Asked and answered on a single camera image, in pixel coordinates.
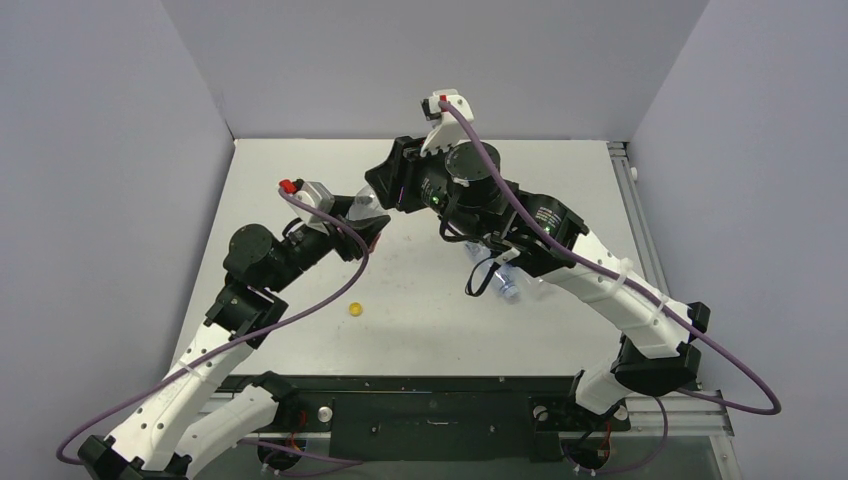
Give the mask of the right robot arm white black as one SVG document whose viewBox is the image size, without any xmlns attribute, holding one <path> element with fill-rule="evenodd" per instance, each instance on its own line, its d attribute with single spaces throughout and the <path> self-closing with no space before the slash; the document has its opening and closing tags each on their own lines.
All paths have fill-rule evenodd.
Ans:
<svg viewBox="0 0 848 480">
<path fill-rule="evenodd" d="M 663 296 L 573 210 L 500 177 L 492 145 L 426 154 L 424 143 L 398 137 L 387 159 L 366 171 L 383 208 L 432 210 L 445 241 L 488 248 L 495 262 L 571 293 L 620 331 L 616 355 L 581 371 L 565 398 L 572 424 L 592 425 L 631 393 L 660 397 L 695 381 L 701 353 L 691 331 L 705 332 L 705 305 Z"/>
</svg>

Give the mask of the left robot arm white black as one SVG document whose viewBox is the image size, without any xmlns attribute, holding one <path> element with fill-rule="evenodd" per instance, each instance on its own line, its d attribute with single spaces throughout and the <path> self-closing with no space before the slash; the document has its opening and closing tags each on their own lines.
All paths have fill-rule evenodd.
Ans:
<svg viewBox="0 0 848 480">
<path fill-rule="evenodd" d="M 110 433 L 78 450 L 94 479 L 193 479 L 243 438 L 270 426 L 291 427 L 295 387 L 268 372 L 212 413 L 199 414 L 231 372 L 285 322 L 279 293 L 330 253 L 365 263 L 390 221 L 374 204 L 331 194 L 286 194 L 299 227 L 279 238 L 247 224 L 234 232 L 223 261 L 225 280 L 194 338 L 166 377 L 130 400 L 134 411 Z"/>
</svg>

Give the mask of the clear bottle red label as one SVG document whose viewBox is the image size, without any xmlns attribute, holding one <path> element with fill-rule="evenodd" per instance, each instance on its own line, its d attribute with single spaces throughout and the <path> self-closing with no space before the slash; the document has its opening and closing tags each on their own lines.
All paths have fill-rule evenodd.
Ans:
<svg viewBox="0 0 848 480">
<path fill-rule="evenodd" d="M 363 187 L 355 196 L 359 197 L 359 201 L 361 203 L 361 210 L 358 214 L 345 216 L 345 219 L 359 220 L 378 215 L 389 215 L 388 212 L 385 211 L 380 205 L 376 194 L 370 186 Z"/>
</svg>

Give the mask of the yellow bottle cap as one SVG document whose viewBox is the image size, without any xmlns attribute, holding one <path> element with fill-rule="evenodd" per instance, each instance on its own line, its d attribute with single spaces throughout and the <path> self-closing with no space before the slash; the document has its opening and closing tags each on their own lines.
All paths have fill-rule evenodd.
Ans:
<svg viewBox="0 0 848 480">
<path fill-rule="evenodd" d="M 353 317 L 358 317 L 363 313 L 363 307 L 358 302 L 353 302 L 348 307 L 348 312 Z"/>
</svg>

